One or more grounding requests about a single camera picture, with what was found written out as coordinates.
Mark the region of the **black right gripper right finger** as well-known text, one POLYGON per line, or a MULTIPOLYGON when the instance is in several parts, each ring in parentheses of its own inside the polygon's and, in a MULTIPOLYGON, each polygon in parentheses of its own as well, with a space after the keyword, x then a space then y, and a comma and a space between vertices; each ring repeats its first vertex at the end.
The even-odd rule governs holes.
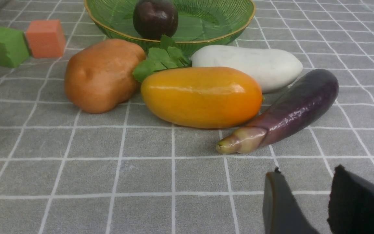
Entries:
POLYGON ((374 234, 374 184, 335 167, 327 221, 334 234, 374 234))

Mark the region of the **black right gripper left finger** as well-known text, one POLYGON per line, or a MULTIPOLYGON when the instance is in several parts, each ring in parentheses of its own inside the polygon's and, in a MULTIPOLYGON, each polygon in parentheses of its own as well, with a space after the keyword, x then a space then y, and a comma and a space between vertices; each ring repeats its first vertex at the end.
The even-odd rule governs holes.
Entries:
POLYGON ((318 234, 304 216, 279 168, 265 176, 263 218, 266 234, 318 234))

